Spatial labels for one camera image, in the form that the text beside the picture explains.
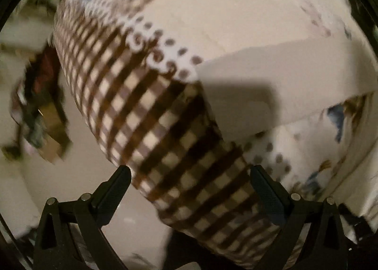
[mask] white floor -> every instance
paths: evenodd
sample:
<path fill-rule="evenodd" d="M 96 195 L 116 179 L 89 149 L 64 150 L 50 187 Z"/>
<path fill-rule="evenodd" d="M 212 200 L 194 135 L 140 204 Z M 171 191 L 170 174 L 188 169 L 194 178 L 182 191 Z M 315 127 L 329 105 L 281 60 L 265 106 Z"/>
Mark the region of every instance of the white floor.
<path fill-rule="evenodd" d="M 32 42 L 30 47 L 41 47 L 44 39 L 50 33 L 51 27 L 41 28 L 39 24 L 40 22 L 29 21 L 15 26 L 6 26 L 0 35 L 0 40 L 12 43 L 21 42 L 23 45 Z M 9 82 L 22 76 L 23 61 L 5 55 L 0 56 L 0 59 L 2 60 L 0 70 L 3 81 L 5 76 L 12 77 L 11 80 L 7 80 L 7 84 L 3 83 L 0 89 L 3 95 L 1 97 L 0 130 L 2 133 L 6 133 L 3 136 L 7 137 L 9 142 L 14 132 L 7 104 L 11 87 Z M 65 80 L 62 79 L 62 81 L 66 98 L 64 108 L 69 120 L 69 137 L 72 140 L 71 148 L 64 160 L 58 159 L 55 164 L 50 164 L 38 155 L 34 155 L 25 159 L 23 164 L 18 167 L 31 199 L 39 211 L 42 211 L 46 200 L 52 196 L 62 202 L 76 200 L 85 192 L 93 192 L 116 169 L 100 151 L 95 138 L 76 108 Z M 4 168 L 5 170 L 12 169 L 12 166 L 7 165 Z M 8 219 L 11 219 L 9 216 L 12 214 L 16 217 L 22 214 L 17 205 L 6 205 Z M 154 207 L 135 188 L 130 187 L 127 190 L 112 221 L 108 226 L 103 227 L 103 231 L 116 253 L 131 270 L 133 269 L 131 256 L 134 253 L 141 255 L 158 268 L 161 266 L 170 228 L 159 221 Z"/>

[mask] silver screw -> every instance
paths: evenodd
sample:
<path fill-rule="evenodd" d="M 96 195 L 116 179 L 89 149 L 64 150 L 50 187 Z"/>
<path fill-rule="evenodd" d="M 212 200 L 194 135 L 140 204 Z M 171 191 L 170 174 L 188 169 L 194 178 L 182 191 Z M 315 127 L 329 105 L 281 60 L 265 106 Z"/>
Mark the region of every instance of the silver screw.
<path fill-rule="evenodd" d="M 299 201 L 301 199 L 301 196 L 299 194 L 297 194 L 297 193 L 292 193 L 291 198 L 294 201 Z"/>
<path fill-rule="evenodd" d="M 52 205 L 55 202 L 56 202 L 56 198 L 49 198 L 46 203 L 47 203 L 47 205 Z"/>
<path fill-rule="evenodd" d="M 84 193 L 81 197 L 80 197 L 80 199 L 82 200 L 82 201 L 88 201 L 90 198 L 91 198 L 91 194 L 90 193 Z"/>
<path fill-rule="evenodd" d="M 327 198 L 327 203 L 329 205 L 333 205 L 335 203 L 335 200 L 332 197 Z"/>

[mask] gingham fabric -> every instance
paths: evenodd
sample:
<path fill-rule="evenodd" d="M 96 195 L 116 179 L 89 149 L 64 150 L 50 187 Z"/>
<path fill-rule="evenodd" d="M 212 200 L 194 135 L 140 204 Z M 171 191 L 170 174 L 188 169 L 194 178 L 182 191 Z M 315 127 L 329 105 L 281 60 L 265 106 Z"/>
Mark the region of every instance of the gingham fabric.
<path fill-rule="evenodd" d="M 133 185 L 165 224 L 251 269 L 279 229 L 261 209 L 248 164 L 261 164 L 290 192 L 322 198 L 366 154 L 351 151 L 356 137 L 371 148 L 375 137 L 364 125 L 375 122 L 377 99 L 347 99 L 227 143 L 195 67 L 248 46 L 339 32 L 358 38 L 374 58 L 345 0 L 63 0 L 54 40 L 77 107 L 108 160 L 132 169 Z"/>

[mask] brown checkered pattern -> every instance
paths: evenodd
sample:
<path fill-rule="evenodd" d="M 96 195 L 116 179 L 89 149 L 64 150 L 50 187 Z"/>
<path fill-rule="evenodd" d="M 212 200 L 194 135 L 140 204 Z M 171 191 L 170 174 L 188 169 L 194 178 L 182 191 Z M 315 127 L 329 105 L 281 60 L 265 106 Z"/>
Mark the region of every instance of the brown checkered pattern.
<path fill-rule="evenodd" d="M 259 212 L 242 150 L 222 140 L 199 86 L 148 67 L 148 57 L 160 60 L 161 32 L 147 38 L 132 26 L 104 25 L 63 2 L 54 37 L 77 107 L 107 158 L 133 170 L 133 185 L 165 224 L 253 267 L 278 228 Z"/>

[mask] sheet of paper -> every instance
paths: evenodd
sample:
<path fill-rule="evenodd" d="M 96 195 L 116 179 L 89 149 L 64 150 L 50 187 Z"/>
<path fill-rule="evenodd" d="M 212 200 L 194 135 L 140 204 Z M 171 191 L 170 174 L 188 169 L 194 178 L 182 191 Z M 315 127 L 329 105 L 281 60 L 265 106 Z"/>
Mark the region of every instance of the sheet of paper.
<path fill-rule="evenodd" d="M 251 47 L 197 67 L 226 141 L 377 90 L 370 57 L 344 35 Z"/>

